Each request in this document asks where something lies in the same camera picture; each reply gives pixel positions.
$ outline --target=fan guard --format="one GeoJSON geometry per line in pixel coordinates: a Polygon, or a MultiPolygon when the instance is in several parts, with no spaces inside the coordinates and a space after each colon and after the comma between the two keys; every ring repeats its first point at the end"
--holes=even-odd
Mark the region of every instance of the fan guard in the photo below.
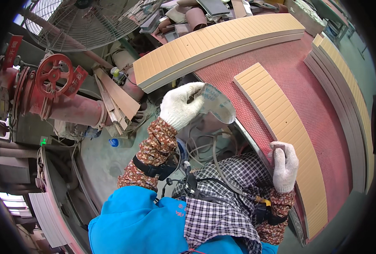
{"type": "Polygon", "coordinates": [[[29,7],[26,28],[41,46],[85,51],[116,41],[140,27],[162,0],[39,0],[29,7]]]}

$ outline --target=red valve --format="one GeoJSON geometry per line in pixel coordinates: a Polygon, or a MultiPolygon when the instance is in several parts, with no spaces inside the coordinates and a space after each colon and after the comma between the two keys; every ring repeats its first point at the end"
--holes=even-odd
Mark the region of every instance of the red valve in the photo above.
{"type": "Polygon", "coordinates": [[[71,60],[63,54],[53,54],[47,57],[38,67],[38,70],[36,73],[35,85],[38,91],[45,97],[57,98],[71,86],[73,76],[74,76],[74,69],[72,67],[71,60]],[[60,61],[63,61],[64,63],[67,64],[68,72],[62,72],[59,69],[60,61]],[[42,73],[43,69],[49,63],[52,63],[53,68],[47,73],[42,73]],[[60,89],[56,89],[56,82],[58,79],[67,79],[67,82],[65,83],[65,85],[60,89]],[[43,89],[43,84],[44,84],[44,81],[46,80],[49,80],[51,83],[50,92],[47,92],[46,90],[43,89]]]}

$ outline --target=curved workbench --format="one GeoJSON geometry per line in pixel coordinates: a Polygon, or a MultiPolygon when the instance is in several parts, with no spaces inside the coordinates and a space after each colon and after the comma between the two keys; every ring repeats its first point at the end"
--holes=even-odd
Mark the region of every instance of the curved workbench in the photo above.
{"type": "MultiPolygon", "coordinates": [[[[305,33],[301,40],[248,51],[199,69],[195,74],[232,101],[238,121],[267,155],[270,151],[268,144],[273,138],[256,110],[233,82],[234,76],[257,62],[267,70],[291,102],[312,142],[322,170],[329,222],[353,188],[352,169],[338,115],[322,86],[303,62],[311,50],[312,40],[312,36],[305,33]]],[[[302,205],[296,205],[295,209],[305,227],[302,205]]]]}

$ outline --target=worker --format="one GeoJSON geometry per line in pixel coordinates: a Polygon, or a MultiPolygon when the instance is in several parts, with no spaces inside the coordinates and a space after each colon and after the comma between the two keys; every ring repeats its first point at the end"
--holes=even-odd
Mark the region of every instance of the worker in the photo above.
{"type": "Polygon", "coordinates": [[[230,183],[251,196],[231,191],[215,164],[207,163],[193,174],[201,195],[184,191],[188,185],[182,180],[173,196],[183,190],[182,195],[176,199],[164,197],[155,203],[158,175],[148,176],[147,168],[151,165],[161,169],[159,166],[175,151],[175,135],[203,105],[202,96],[189,104],[187,100],[203,86],[201,82],[189,83],[164,96],[159,118],[147,129],[148,139],[140,144],[140,151],[124,175],[118,177],[119,189],[104,203],[101,215],[89,223],[94,254],[277,252],[295,196],[298,159],[290,144],[278,142],[285,148],[274,151],[273,177],[254,152],[219,162],[230,183]],[[254,196],[270,200],[273,222],[257,220],[257,202],[251,199],[254,196]]]}

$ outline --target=glove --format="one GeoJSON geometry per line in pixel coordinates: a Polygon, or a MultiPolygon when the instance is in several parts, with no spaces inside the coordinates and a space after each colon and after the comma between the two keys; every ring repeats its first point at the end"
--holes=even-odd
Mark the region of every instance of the glove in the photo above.
{"type": "Polygon", "coordinates": [[[291,144],[274,141],[270,143],[270,148],[273,149],[274,145],[285,145],[285,151],[281,148],[274,151],[275,168],[272,182],[278,192],[287,193],[294,189],[299,161],[291,144]]]}
{"type": "Polygon", "coordinates": [[[204,84],[203,82],[192,82],[166,93],[160,105],[160,117],[176,130],[185,127],[202,108],[203,97],[196,97],[190,104],[187,104],[187,101],[204,84]]]}

